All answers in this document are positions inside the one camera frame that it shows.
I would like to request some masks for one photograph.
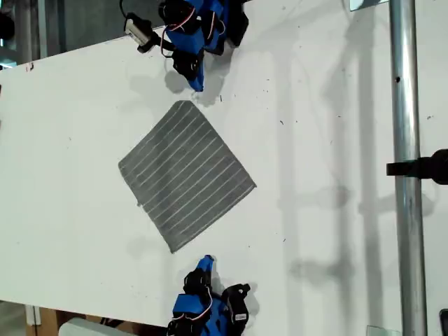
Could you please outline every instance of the black clamp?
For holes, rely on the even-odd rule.
[[[192,321],[189,318],[171,320],[168,323],[167,336],[200,336],[204,323]]]
[[[174,64],[173,67],[179,74],[184,76],[187,81],[193,81],[197,77],[202,60],[204,59],[204,50],[199,51],[197,55],[190,52],[175,49],[171,56]]]
[[[183,291],[185,294],[198,295],[203,305],[209,304],[209,291],[211,292],[210,272],[196,268],[194,271],[188,273],[183,280],[183,285]]]
[[[448,149],[440,149],[431,157],[420,157],[407,162],[388,163],[387,176],[433,179],[437,184],[448,185]]]
[[[247,283],[245,285],[238,284],[224,290],[221,296],[230,312],[229,335],[241,335],[249,321],[249,311],[244,303],[244,298],[250,289],[251,287]]]

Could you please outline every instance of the striped towel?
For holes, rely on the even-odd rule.
[[[256,187],[191,101],[176,102],[118,167],[172,253]]]

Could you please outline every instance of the pole clamp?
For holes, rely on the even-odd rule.
[[[446,186],[448,185],[448,149],[440,149],[431,157],[388,163],[387,176],[433,179],[437,184]]]

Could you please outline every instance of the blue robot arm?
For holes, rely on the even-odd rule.
[[[240,336],[249,320],[244,298],[251,287],[235,285],[222,295],[213,293],[211,269],[213,258],[206,255],[184,280],[184,294],[179,294],[168,325],[172,336]]]
[[[151,21],[142,20],[133,13],[126,17],[125,32],[138,44],[138,51],[148,52],[153,46],[170,50],[162,54],[174,61],[173,67],[184,76],[197,92],[204,89],[204,52],[222,55],[225,41],[237,47],[249,25],[243,3],[247,0],[165,0],[159,6],[159,15],[171,42],[160,38],[151,27]]]

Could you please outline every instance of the wooden floor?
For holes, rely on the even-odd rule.
[[[67,311],[55,311],[46,308],[40,308],[40,310],[42,324],[27,325],[27,336],[57,336],[60,326],[76,317],[97,323],[102,319],[98,316],[75,314]],[[117,329],[138,336],[165,336],[167,333],[166,329],[162,327],[133,322],[123,322]]]

